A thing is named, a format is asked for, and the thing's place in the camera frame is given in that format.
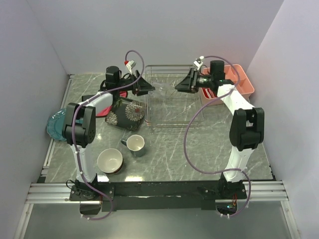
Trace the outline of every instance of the black floral cloth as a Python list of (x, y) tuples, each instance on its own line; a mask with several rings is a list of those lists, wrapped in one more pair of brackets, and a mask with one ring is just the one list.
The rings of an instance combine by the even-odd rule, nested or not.
[(105, 122), (136, 131), (143, 121), (144, 114), (144, 103), (120, 97), (105, 117)]

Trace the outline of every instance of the pink basket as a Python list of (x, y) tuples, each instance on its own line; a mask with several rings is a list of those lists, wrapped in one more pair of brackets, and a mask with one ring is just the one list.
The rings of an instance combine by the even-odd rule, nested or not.
[[(234, 64), (233, 66), (236, 68), (236, 70), (238, 71), (240, 75), (240, 82), (239, 82), (239, 85), (237, 86), (237, 90), (245, 99), (248, 100), (250, 95), (255, 92), (255, 89), (250, 83), (243, 68), (238, 64)], [(208, 72), (209, 72), (209, 68), (205, 68), (203, 70), (204, 75), (208, 74)], [(229, 79), (234, 83), (237, 82), (238, 79), (237, 79), (236, 72), (229, 65), (225, 66), (224, 72), (226, 74), (225, 76), (226, 79)], [(200, 92), (200, 96), (201, 96), (201, 100), (203, 104), (206, 104), (207, 102), (217, 97), (209, 88), (200, 88), (199, 92)], [(213, 106), (213, 105), (219, 105), (222, 103), (223, 102), (221, 100), (217, 100), (209, 105)]]

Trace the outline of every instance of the white panel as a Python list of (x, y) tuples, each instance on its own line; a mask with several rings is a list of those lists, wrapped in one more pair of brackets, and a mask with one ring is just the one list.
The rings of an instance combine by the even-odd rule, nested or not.
[[(218, 88), (217, 96), (221, 97), (228, 92), (230, 92), (234, 86), (232, 85), (223, 85)], [(235, 89), (230, 95), (221, 99), (224, 104), (228, 107), (232, 115), (234, 115), (235, 110), (243, 109), (243, 110), (250, 110), (254, 106), (251, 105), (245, 98)]]
[(191, 64), (214, 54), (247, 69), (283, 0), (28, 2), (66, 71), (88, 73), (124, 67), (130, 49), (146, 64)]
[(13, 238), (31, 182), (41, 173), (66, 73), (24, 0), (0, 0), (0, 232)]
[(285, 0), (247, 75), (265, 110), (265, 148), (302, 238), (319, 238), (319, 1)]
[[(78, 159), (77, 159), (77, 155), (75, 154), (76, 150), (74, 145), (71, 146), (71, 149), (74, 155), (74, 160), (76, 165), (76, 179), (84, 183), (80, 173)], [(78, 145), (78, 150), (80, 154), (80, 162), (81, 162), (83, 175), (89, 183), (92, 183), (93, 179), (96, 176), (96, 171), (94, 169), (92, 153), (91, 153), (92, 144), (88, 144), (85, 148), (82, 148), (82, 146)]]

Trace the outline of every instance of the white mug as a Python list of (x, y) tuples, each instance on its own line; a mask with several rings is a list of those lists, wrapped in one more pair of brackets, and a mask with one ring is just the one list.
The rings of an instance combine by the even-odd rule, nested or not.
[(134, 157), (142, 157), (146, 152), (144, 138), (140, 135), (134, 134), (127, 140), (121, 139), (121, 143), (130, 150)]

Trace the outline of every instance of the metal wire rack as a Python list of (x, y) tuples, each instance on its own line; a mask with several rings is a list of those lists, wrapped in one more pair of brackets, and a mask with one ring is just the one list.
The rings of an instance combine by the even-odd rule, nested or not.
[[(186, 126), (202, 106), (198, 93), (178, 92), (175, 86), (188, 74), (192, 65), (147, 65), (145, 80), (156, 87), (154, 95), (147, 95), (145, 121), (151, 127)], [(204, 120), (201, 112), (192, 126)]]

